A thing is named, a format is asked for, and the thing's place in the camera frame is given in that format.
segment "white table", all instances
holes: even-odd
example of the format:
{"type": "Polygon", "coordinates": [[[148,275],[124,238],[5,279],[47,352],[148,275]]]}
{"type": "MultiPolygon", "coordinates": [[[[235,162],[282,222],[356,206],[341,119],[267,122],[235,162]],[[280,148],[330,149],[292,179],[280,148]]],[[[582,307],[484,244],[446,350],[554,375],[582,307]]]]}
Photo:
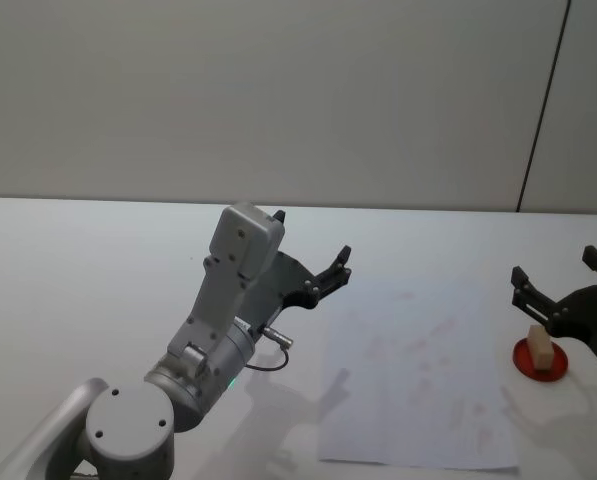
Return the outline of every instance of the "white table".
{"type": "MultiPolygon", "coordinates": [[[[191,309],[221,209],[0,199],[0,461],[83,380],[141,381],[191,309]]],[[[511,348],[531,322],[511,306],[509,283],[514,265],[555,299],[597,283],[580,261],[585,245],[597,246],[597,216],[286,210],[281,248],[314,271],[347,243],[352,281],[397,273],[486,288],[481,311],[491,319],[497,367],[514,402],[520,469],[319,462],[324,386],[313,372],[322,363],[332,295],[314,311],[292,309],[279,319],[296,341],[289,368],[244,372],[200,427],[177,436],[174,479],[597,479],[597,360],[584,345],[560,340],[570,360],[564,380],[538,384],[517,372],[511,348]]],[[[260,351],[273,348],[263,342],[260,351]]]]}

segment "sheet of paper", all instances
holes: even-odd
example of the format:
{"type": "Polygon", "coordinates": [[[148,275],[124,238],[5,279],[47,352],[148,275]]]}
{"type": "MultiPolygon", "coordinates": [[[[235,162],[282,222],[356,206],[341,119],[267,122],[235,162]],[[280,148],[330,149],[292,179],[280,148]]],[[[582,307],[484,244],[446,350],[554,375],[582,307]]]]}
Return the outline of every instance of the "sheet of paper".
{"type": "Polygon", "coordinates": [[[350,395],[320,425],[323,460],[406,467],[517,465],[488,319],[461,284],[362,282],[336,292],[325,381],[350,395]]]}

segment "gray wall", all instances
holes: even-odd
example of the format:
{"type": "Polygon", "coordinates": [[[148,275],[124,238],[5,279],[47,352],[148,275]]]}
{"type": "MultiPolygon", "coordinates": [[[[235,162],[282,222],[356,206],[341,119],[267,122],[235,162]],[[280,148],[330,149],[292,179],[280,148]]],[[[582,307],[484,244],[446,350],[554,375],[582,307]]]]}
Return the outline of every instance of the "gray wall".
{"type": "Polygon", "coordinates": [[[0,195],[515,208],[563,0],[0,0],[0,195]]]}
{"type": "Polygon", "coordinates": [[[574,0],[523,211],[597,212],[597,0],[574,0]]]}

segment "black cable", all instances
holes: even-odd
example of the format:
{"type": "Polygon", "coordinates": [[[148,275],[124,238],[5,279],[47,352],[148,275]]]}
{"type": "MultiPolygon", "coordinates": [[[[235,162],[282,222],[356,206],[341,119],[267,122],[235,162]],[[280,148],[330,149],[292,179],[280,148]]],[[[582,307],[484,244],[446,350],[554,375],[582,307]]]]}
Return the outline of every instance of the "black cable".
{"type": "Polygon", "coordinates": [[[556,44],[556,52],[554,53],[554,59],[551,63],[551,70],[549,71],[549,80],[547,80],[547,88],[545,89],[545,96],[542,99],[542,106],[540,107],[540,116],[538,117],[538,125],[536,126],[536,132],[534,133],[534,140],[531,144],[531,152],[529,153],[529,162],[527,163],[527,169],[525,170],[525,178],[522,181],[522,187],[520,189],[520,197],[518,197],[518,205],[516,206],[516,212],[520,212],[522,206],[522,198],[525,196],[525,188],[527,187],[527,180],[529,179],[529,170],[531,164],[534,161],[534,155],[536,153],[536,145],[538,144],[538,137],[540,136],[540,130],[542,129],[542,120],[545,116],[545,109],[547,108],[547,100],[549,99],[549,93],[551,92],[551,82],[554,80],[554,73],[556,73],[556,64],[558,63],[558,56],[560,55],[560,45],[562,44],[562,37],[565,35],[565,27],[567,26],[567,19],[569,18],[569,8],[571,7],[572,0],[567,0],[567,6],[565,7],[565,13],[562,18],[562,25],[560,26],[560,34],[558,35],[558,43],[556,44]]]}
{"type": "Polygon", "coordinates": [[[245,365],[245,367],[250,368],[252,370],[256,370],[258,372],[277,372],[278,370],[282,370],[289,363],[289,352],[284,348],[281,348],[280,351],[285,354],[285,361],[276,367],[259,367],[258,365],[249,364],[245,365]]]}

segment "circular cap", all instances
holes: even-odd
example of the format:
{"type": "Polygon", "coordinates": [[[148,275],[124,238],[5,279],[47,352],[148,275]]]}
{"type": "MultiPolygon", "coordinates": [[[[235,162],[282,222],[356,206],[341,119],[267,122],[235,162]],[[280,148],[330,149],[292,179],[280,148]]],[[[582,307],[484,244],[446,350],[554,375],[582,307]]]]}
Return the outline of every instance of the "circular cap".
{"type": "Polygon", "coordinates": [[[534,369],[534,363],[531,360],[531,353],[529,352],[529,345],[527,339],[523,338],[514,347],[513,359],[514,365],[520,370],[520,372],[538,382],[555,382],[560,380],[569,367],[569,360],[567,360],[567,354],[555,343],[552,343],[554,347],[554,363],[551,365],[550,370],[536,370],[534,369]]]}
{"type": "Polygon", "coordinates": [[[87,413],[87,439],[102,457],[126,462],[155,452],[173,435],[169,398],[150,383],[109,388],[87,413]]]}

